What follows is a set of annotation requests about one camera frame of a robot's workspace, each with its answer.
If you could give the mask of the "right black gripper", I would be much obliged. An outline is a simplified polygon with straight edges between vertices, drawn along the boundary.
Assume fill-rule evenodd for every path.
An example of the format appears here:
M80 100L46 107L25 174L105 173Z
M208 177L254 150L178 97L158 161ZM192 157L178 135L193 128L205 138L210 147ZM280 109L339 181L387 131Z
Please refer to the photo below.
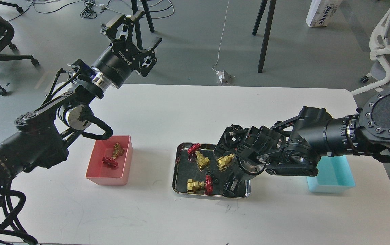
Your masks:
M234 157L232 160L232 173L230 177L226 178L223 186L223 196L237 197L239 184L261 174L265 166L265 163L253 163L238 156Z

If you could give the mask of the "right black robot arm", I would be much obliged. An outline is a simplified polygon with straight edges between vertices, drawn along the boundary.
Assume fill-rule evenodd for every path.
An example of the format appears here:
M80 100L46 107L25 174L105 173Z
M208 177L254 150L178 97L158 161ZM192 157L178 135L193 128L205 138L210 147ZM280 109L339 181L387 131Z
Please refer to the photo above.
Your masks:
M235 196L241 182L262 172L279 176L316 176L322 156L373 156L390 163L390 87L357 108L357 114L332 118L325 108L302 107L299 114L262 126L226 127L216 157L234 154L225 196Z

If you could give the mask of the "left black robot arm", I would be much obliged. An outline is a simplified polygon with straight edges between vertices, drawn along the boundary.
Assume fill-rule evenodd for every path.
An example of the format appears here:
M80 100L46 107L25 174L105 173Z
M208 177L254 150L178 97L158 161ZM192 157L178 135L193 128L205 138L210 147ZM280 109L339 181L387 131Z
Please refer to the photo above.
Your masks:
M133 29L139 31L144 11L115 17L101 26L101 33L111 41L109 47L91 65L82 60L72 64L65 93L47 96L41 107L17 118L17 132L0 143L0 234L21 238L30 245L38 241L27 234L18 220L26 197L11 189L12 180L21 172L36 167L51 168L68 157L68 147L81 135L95 140L110 138L113 131L94 116L89 104L101 99L110 86L120 88L133 71L147 76L157 62L157 37L146 49L132 42Z

